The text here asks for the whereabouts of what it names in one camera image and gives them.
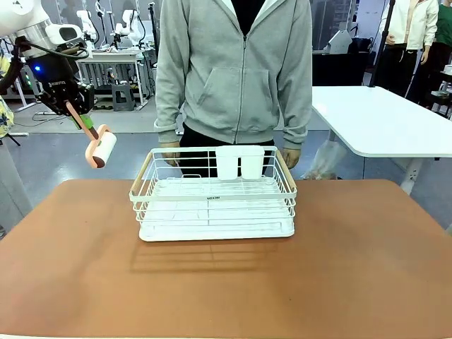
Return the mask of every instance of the gray stool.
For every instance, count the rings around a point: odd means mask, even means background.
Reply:
[[[121,85],[112,84],[113,94],[113,110],[115,112],[126,110],[135,110],[135,98],[133,97],[132,88],[128,83]]]

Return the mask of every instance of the brown table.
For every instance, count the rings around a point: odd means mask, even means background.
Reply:
[[[292,238],[146,244],[131,182],[66,182],[0,242],[0,333],[452,336],[452,239],[431,217],[386,181],[297,185]]]

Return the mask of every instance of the white wire dish rack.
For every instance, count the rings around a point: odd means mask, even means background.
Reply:
[[[266,176],[230,181],[184,176],[163,157],[163,153],[179,153],[179,160],[204,159],[206,167],[199,168],[208,168],[210,173],[216,168],[212,161],[215,148],[152,150],[129,194],[141,224],[139,237],[161,242],[293,235],[297,187],[279,150],[264,150],[269,161],[264,165]],[[206,156],[188,157],[192,152],[205,152]]]

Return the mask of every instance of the black shirt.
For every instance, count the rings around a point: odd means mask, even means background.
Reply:
[[[232,0],[243,35],[247,35],[265,0]]]

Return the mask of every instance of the lint roller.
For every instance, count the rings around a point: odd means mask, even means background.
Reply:
[[[117,142],[116,136],[114,136],[107,125],[100,125],[99,128],[95,130],[91,119],[89,117],[81,117],[69,101],[66,103],[66,108],[88,138],[91,139],[91,142],[85,151],[86,161],[88,161],[88,164],[90,164],[92,168],[105,167],[112,154],[113,147]]]

